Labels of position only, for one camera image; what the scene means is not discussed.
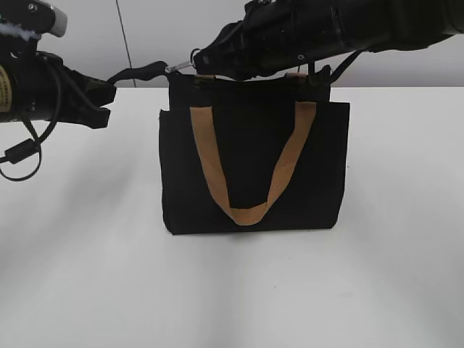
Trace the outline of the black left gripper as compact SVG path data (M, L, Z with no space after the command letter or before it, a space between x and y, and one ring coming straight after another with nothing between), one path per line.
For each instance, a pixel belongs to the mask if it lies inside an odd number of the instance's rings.
M115 100L117 88L104 80L83 75L77 70L65 67L63 59L56 54L44 51L36 53L39 68L39 87L36 120L51 123L57 111L57 122L72 125L84 125L90 129L103 129L108 126L110 110L104 106ZM70 79L95 106L83 106L78 109L78 101Z

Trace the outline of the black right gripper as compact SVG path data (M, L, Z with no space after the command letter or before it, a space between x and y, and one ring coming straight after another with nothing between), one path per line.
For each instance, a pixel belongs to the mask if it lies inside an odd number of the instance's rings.
M249 1L244 9L194 55L198 74L249 80L341 53L340 1Z

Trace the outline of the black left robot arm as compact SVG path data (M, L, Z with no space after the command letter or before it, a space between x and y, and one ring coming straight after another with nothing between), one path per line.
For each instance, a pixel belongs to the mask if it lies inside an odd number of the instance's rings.
M66 67L56 54L38 50L44 35L63 37L67 15L47 1L1 2L1 121L24 116L107 127L115 99L111 83Z

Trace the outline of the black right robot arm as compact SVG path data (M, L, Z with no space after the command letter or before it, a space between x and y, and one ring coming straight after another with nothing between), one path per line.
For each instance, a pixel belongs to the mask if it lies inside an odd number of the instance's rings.
M244 17L191 53L193 75L158 61L99 81L83 107L105 128L119 80L169 83L170 109L213 104L326 102L331 85L364 52L416 51L463 32L461 1L250 1Z

